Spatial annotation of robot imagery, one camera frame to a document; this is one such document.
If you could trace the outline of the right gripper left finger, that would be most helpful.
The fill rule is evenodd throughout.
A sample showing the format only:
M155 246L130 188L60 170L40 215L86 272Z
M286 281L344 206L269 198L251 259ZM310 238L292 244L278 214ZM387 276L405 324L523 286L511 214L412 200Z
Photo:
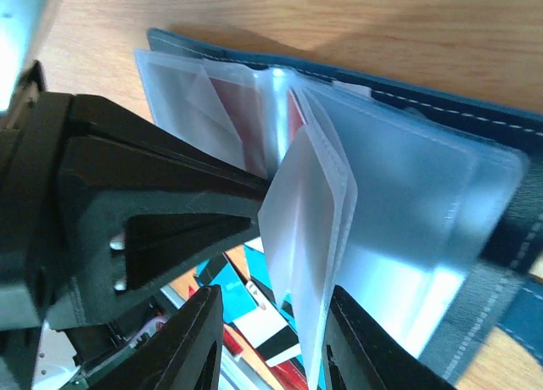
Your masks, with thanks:
M218 285L201 287L148 342L92 389L217 389L223 344Z

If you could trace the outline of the navy blue card holder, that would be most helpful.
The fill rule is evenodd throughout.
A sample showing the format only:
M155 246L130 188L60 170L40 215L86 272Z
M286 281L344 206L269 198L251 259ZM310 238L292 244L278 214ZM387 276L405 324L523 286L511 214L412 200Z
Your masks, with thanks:
M260 241L294 313L310 388L323 385L333 289L456 383L500 327L542 357L542 118L353 70L148 32L135 59L155 124L246 170L212 78L262 96ZM287 91L306 119L288 149Z

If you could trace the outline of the red card bottom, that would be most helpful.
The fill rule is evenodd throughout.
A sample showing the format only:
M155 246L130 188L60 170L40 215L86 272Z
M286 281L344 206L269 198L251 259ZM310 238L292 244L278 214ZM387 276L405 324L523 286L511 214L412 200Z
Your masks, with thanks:
M298 98L292 89L287 91L287 111L288 111L288 149L292 146L296 133L300 128L306 125L306 119L299 106Z

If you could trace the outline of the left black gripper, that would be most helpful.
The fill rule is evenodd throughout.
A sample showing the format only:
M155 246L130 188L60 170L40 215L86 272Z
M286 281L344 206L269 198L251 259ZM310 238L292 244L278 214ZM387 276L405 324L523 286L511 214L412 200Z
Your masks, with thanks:
M266 187L126 187L127 112L48 92L34 62L1 119L1 386L28 389L44 322L104 325L256 237Z

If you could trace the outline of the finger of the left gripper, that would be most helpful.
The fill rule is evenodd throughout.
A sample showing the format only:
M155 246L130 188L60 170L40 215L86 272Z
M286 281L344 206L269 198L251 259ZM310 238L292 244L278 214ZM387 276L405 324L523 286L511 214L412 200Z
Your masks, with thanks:
M105 97L44 92L61 125L59 185L266 187Z

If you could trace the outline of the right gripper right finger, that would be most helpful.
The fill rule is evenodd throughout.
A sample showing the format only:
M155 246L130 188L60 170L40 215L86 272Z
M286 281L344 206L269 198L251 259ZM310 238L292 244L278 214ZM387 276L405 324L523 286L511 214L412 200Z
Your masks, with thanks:
M452 389L335 286L322 347L328 389Z

